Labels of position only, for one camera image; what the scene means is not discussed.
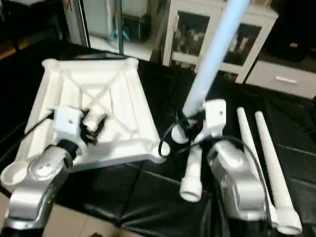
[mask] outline white pipe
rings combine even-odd
[[[202,196],[201,176],[202,149],[192,147],[188,156],[187,169],[182,178],[180,196],[190,202],[198,202]]]
[[[302,232],[302,224],[294,210],[266,121],[262,112],[256,112],[255,117],[276,206],[277,230],[285,235],[298,235]]]
[[[248,121],[247,121],[247,116],[246,116],[245,110],[242,107],[239,107],[237,109],[237,115],[238,115],[238,121],[239,121],[239,126],[240,126],[241,138],[242,138],[243,142],[246,143],[249,146],[249,148],[251,149],[251,151],[255,155],[256,160],[257,160],[257,162],[259,164],[260,170],[259,171],[257,170],[257,167],[256,167],[256,165],[255,165],[255,163],[254,163],[254,161],[252,159],[251,154],[249,153],[249,151],[247,149],[244,148],[245,156],[249,160],[249,165],[250,165],[251,172],[253,173],[253,175],[256,176],[256,178],[258,180],[260,180],[258,172],[261,172],[262,176],[263,176],[263,172],[262,172],[262,168],[261,168],[260,161],[259,161],[259,158],[258,158],[257,150],[256,150],[256,147],[255,147],[252,135],[251,135],[251,131],[250,131],[250,128],[249,128],[249,124],[248,124]],[[271,198],[270,198],[268,187],[267,187],[267,184],[266,184],[265,180],[264,180],[264,185],[265,185],[265,189],[266,189],[267,195],[268,195],[268,203],[269,203],[272,227],[273,228],[277,228],[278,227],[277,211],[276,211],[276,208],[273,206],[273,204],[271,202]]]
[[[250,0],[228,1],[211,46],[206,52],[205,59],[184,104],[182,111],[185,116],[195,114],[202,105],[249,3]]]

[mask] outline floor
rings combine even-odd
[[[0,193],[0,229],[8,205],[8,198]],[[109,222],[54,205],[44,237],[90,237],[98,233],[102,237],[141,237],[128,231],[119,230]]]
[[[119,52],[117,40],[108,42],[104,38],[89,35],[91,48],[106,50],[114,53]],[[127,42],[124,41],[124,55],[136,57],[149,61],[153,52],[155,39],[149,39],[146,42]]]
[[[29,46],[28,42],[26,41],[19,42],[20,49],[26,48],[27,46]],[[15,49],[9,40],[0,43],[0,60],[7,56],[10,56],[13,53],[15,53]]]

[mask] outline black cable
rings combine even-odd
[[[0,163],[2,163],[11,152],[20,145],[21,141],[26,138],[35,128],[41,125],[46,119],[50,119],[53,116],[54,112],[51,112],[40,121],[38,121],[33,127],[30,128],[21,138],[19,138],[6,152],[0,157]]]
[[[2,139],[0,140],[0,144],[5,142],[10,136],[12,136],[21,127],[25,126],[26,123],[27,123],[27,121],[23,121],[22,123],[18,124],[12,131],[10,131],[7,135],[2,137]]]
[[[182,120],[179,120],[175,123],[173,123],[167,130],[166,132],[164,133],[164,135],[162,136],[160,142],[159,142],[159,146],[158,146],[158,154],[163,157],[163,158],[167,158],[169,155],[167,156],[163,156],[161,154],[161,148],[162,148],[162,144],[164,142],[164,140],[166,139],[167,135],[170,134],[170,132],[172,131],[173,127],[180,124],[181,122],[183,122],[183,120],[187,120],[188,118],[184,118]],[[268,193],[267,193],[267,190],[265,188],[265,181],[264,181],[264,177],[263,177],[263,174],[260,172],[260,166],[259,166],[259,163],[254,155],[254,153],[252,152],[251,148],[245,143],[243,142],[242,140],[236,138],[236,137],[233,137],[233,136],[219,136],[219,137],[207,137],[205,139],[203,139],[202,141],[199,141],[199,142],[196,142],[196,143],[193,143],[193,144],[190,144],[176,152],[173,152],[172,154],[180,154],[180,153],[183,153],[189,149],[191,149],[192,147],[194,146],[198,146],[200,145],[202,142],[205,142],[205,141],[210,141],[210,142],[219,142],[219,141],[233,141],[233,142],[236,142],[236,143],[239,143],[240,145],[243,145],[244,148],[246,148],[250,155],[251,155],[251,158],[253,160],[253,162],[255,163],[256,165],[256,169],[258,171],[258,175],[259,175],[259,180],[262,184],[262,187],[263,187],[263,190],[264,190],[264,195],[265,195],[265,206],[266,206],[266,216],[267,216],[267,222],[268,222],[268,231],[267,231],[267,235],[268,236],[271,236],[272,235],[272,220],[271,220],[271,215],[270,215],[270,206],[269,206],[269,203],[268,203]]]

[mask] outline white plastic frame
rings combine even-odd
[[[26,131],[58,106],[90,108],[85,123],[95,129],[99,118],[108,119],[97,146],[74,161],[72,172],[149,159],[158,155],[157,133],[137,74],[138,60],[43,61],[45,72]],[[45,121],[22,141],[16,159],[39,155],[54,144],[53,121]]]

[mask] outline metal pole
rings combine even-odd
[[[116,23],[118,34],[118,50],[120,55],[124,55],[124,41],[123,41],[123,21],[122,21],[122,2],[116,0]]]

